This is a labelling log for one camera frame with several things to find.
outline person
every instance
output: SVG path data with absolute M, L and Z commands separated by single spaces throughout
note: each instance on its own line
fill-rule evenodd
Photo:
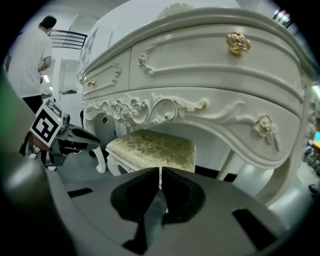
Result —
M 40 22 L 38 29 L 21 33 L 8 53 L 5 66 L 7 78 L 15 93 L 36 113 L 42 105 L 41 73 L 51 66 L 52 41 L 49 37 L 57 19 L 47 16 Z M 27 134 L 20 149 L 26 154 L 30 133 Z M 47 152 L 41 151 L 41 160 L 45 164 Z

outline white t-shirt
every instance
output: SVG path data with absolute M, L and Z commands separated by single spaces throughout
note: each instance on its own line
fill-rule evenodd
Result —
M 19 35 L 9 51 L 11 56 L 8 80 L 21 98 L 41 95 L 41 67 L 46 57 L 51 56 L 52 41 L 40 29 Z

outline dressing table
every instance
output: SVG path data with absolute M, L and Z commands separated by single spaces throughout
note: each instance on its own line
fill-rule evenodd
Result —
M 317 79 L 317 65 L 272 19 L 190 9 L 135 30 L 84 69 L 85 128 L 94 133 L 94 118 L 105 113 L 131 131 L 164 123 L 206 130 L 232 150 L 217 179 L 237 158 L 274 169 L 256 196 L 269 206 L 293 183 L 314 132 Z M 102 150 L 94 152 L 104 172 Z

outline gold drawer knob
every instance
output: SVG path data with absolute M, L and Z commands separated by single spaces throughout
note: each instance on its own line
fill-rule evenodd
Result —
M 90 87 L 90 86 L 94 86 L 95 83 L 96 83 L 95 81 L 93 81 L 92 79 L 89 79 L 86 85 Z
M 226 43 L 229 52 L 234 56 L 241 56 L 242 52 L 247 52 L 250 49 L 250 41 L 238 32 L 227 34 Z

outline stool cushion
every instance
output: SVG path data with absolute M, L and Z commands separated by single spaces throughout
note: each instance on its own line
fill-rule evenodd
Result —
M 160 132 L 146 129 L 134 131 L 111 141 L 106 151 L 137 170 L 164 166 L 195 171 L 195 144 L 188 139 Z

